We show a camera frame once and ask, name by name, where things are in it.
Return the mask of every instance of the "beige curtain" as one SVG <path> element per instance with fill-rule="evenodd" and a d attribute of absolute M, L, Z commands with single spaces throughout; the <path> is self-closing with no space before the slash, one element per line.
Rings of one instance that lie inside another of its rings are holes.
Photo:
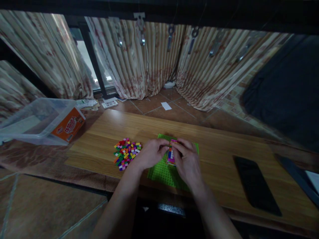
<path fill-rule="evenodd" d="M 221 29 L 211 27 L 199 29 L 193 49 L 188 54 L 192 27 L 187 26 L 175 81 L 178 93 L 194 108 L 206 112 L 216 106 L 287 36 L 267 33 L 237 62 L 238 55 L 247 45 L 251 31 L 224 29 L 226 32 L 221 46 L 217 54 L 210 58 L 209 52 L 219 31 Z"/>
<path fill-rule="evenodd" d="M 145 45 L 140 45 L 136 21 L 120 20 L 123 46 L 116 45 L 116 23 L 105 18 L 86 17 L 102 64 L 110 73 L 119 95 L 143 99 L 159 93 L 177 67 L 178 51 L 185 26 L 178 25 L 167 52 L 168 25 L 145 23 Z"/>
<path fill-rule="evenodd" d="M 0 10 L 0 37 L 58 98 L 93 98 L 63 15 Z"/>
<path fill-rule="evenodd" d="M 38 97 L 45 97 L 7 61 L 0 61 L 0 122 Z"/>

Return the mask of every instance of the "black phone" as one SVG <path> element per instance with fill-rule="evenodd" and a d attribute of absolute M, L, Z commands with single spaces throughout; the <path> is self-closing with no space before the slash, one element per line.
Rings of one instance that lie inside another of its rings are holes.
<path fill-rule="evenodd" d="M 258 164 L 237 156 L 234 160 L 249 203 L 254 208 L 282 216 Z"/>

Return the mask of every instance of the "wooden table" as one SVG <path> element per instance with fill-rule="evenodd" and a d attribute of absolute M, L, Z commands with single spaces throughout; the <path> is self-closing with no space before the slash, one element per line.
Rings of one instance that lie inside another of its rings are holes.
<path fill-rule="evenodd" d="M 125 137 L 145 144 L 158 134 L 181 137 L 199 144 L 203 178 L 225 208 L 319 231 L 319 211 L 291 176 L 278 164 L 263 139 L 169 120 L 162 120 L 115 110 L 106 110 L 93 126 L 72 146 L 66 164 L 121 178 L 123 172 L 113 164 L 114 145 Z M 233 156 L 258 163 L 267 184 L 283 214 L 282 217 L 253 208 L 245 196 Z M 141 184 L 171 193 L 189 193 L 147 179 Z"/>

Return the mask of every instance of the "pile of small blocks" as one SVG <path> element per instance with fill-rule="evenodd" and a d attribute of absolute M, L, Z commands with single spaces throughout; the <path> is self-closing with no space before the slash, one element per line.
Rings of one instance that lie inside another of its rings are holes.
<path fill-rule="evenodd" d="M 114 155 L 116 159 L 114 163 L 116 166 L 119 166 L 120 171 L 123 171 L 128 166 L 129 162 L 131 162 L 142 149 L 142 145 L 136 142 L 130 142 L 129 138 L 124 138 L 122 141 L 118 142 L 114 148 L 116 148 L 116 152 Z"/>
<path fill-rule="evenodd" d="M 169 151 L 167 153 L 166 163 L 176 167 L 175 158 L 174 158 L 174 154 L 173 154 L 173 150 L 172 150 L 172 141 L 175 143 L 178 143 L 177 140 L 171 139 L 171 143 L 169 144 Z"/>

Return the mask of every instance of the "dark fabric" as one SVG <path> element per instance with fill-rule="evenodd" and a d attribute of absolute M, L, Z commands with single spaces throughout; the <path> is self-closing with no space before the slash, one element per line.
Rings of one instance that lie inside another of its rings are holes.
<path fill-rule="evenodd" d="M 319 36 L 293 36 L 243 95 L 247 112 L 319 152 Z"/>

